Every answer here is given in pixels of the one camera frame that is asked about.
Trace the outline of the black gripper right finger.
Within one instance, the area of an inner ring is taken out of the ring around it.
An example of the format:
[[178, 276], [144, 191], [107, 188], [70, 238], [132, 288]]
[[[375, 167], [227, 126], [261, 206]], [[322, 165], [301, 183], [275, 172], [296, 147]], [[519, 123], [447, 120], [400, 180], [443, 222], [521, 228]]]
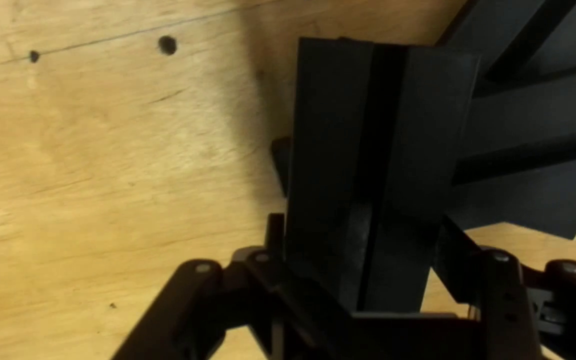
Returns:
[[576, 360], [576, 260], [533, 270], [443, 218], [431, 270], [458, 303], [476, 310], [485, 360], [538, 360], [541, 347]]

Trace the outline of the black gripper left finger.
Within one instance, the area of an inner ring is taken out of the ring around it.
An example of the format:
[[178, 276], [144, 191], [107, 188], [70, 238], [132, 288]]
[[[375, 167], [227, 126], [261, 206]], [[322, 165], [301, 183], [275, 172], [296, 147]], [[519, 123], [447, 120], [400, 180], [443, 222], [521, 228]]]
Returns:
[[261, 247], [238, 249], [227, 265], [208, 258], [179, 263], [111, 360], [209, 360], [232, 328], [247, 328], [266, 360], [287, 360], [278, 300], [251, 272], [281, 238], [284, 216], [270, 214]]

